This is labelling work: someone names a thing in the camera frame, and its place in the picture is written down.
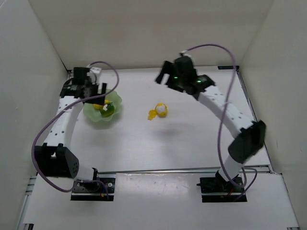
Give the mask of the yellow fake pear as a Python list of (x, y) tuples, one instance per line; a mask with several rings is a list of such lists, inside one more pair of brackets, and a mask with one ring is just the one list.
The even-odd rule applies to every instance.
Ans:
[(93, 108), (95, 109), (95, 110), (100, 110), (100, 109), (102, 109), (104, 106), (103, 105), (100, 105), (100, 104), (93, 104)]

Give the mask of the green fake fruit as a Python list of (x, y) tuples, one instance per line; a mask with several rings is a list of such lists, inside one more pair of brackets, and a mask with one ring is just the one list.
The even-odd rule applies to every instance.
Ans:
[(115, 107), (114, 107), (113, 103), (107, 103), (99, 111), (100, 111), (100, 114), (101, 114), (102, 117), (109, 117), (114, 113)]

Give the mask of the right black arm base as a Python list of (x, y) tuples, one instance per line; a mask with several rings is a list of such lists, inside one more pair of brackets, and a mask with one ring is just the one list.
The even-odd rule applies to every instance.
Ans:
[(201, 189), (203, 203), (232, 203), (247, 202), (244, 194), (244, 188), (234, 186), (226, 181), (219, 172), (214, 177), (201, 177), (200, 182), (196, 184)]

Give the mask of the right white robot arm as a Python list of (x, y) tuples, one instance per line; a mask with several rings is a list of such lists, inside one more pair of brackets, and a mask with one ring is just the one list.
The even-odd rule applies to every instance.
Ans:
[(227, 102), (208, 75), (197, 74), (188, 56), (181, 56), (173, 62), (165, 61), (155, 82), (160, 84), (164, 75), (168, 75), (165, 83), (168, 88), (194, 97), (220, 120), (220, 127), (226, 127), (232, 135), (234, 140), (228, 147), (228, 157), (225, 161), (220, 160), (221, 168), (217, 177), (233, 183), (246, 162), (263, 148), (265, 123), (249, 119)]

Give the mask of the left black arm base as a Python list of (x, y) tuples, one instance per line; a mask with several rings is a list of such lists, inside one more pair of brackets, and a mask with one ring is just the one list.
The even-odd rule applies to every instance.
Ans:
[(71, 201), (106, 201), (114, 200), (116, 175), (100, 174), (99, 182), (84, 183), (74, 181), (71, 192)]

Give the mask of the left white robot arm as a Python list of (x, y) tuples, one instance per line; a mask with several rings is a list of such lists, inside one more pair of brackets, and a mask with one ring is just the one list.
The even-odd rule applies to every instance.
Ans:
[(64, 108), (79, 99), (98, 95), (100, 72), (99, 68), (74, 67), (72, 77), (63, 84), (57, 114), (64, 113), (53, 123), (43, 144), (35, 146), (34, 157), (44, 176), (84, 181), (97, 178), (97, 170), (81, 165), (71, 150), (73, 130), (84, 103)]

